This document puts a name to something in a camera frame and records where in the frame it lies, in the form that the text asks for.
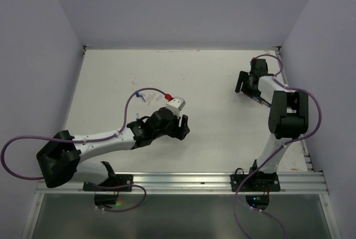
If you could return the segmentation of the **blue patterned pen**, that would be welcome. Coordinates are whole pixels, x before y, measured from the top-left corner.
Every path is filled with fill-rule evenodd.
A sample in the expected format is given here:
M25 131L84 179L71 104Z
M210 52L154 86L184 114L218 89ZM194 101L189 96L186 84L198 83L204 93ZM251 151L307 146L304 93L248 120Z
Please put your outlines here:
M254 97L254 96L251 96L249 94L245 94L245 95L248 96L249 98L251 98L252 100L254 100L255 102L259 103L259 104L265 105L268 108L271 107L271 104L268 101L266 101L265 99L261 98L261 97Z

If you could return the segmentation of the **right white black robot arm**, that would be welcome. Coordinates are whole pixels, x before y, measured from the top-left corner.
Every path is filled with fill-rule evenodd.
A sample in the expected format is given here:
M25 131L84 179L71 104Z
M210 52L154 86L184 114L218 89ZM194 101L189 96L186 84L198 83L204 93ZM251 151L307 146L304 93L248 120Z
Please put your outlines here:
M269 105L269 138L254 161L248 184L253 190L261 190L268 183L265 173L277 172L279 163L292 140L298 139L309 128L309 98L303 91L289 90L277 83L269 73L265 59L253 58L250 71L240 71L235 88L250 98Z

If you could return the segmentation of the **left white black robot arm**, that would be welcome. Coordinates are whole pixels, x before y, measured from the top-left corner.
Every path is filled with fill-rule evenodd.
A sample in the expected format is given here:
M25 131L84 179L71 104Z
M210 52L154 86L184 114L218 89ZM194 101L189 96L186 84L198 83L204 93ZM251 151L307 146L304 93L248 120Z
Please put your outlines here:
M61 131L37 153L36 159L48 188L78 180L92 182L107 191L117 183L115 173L108 162L93 164L89 162L91 158L146 147L162 136L183 140L189 132L187 115L177 117L163 107L150 117L127 124L122 132L80 137L76 142L68 130Z

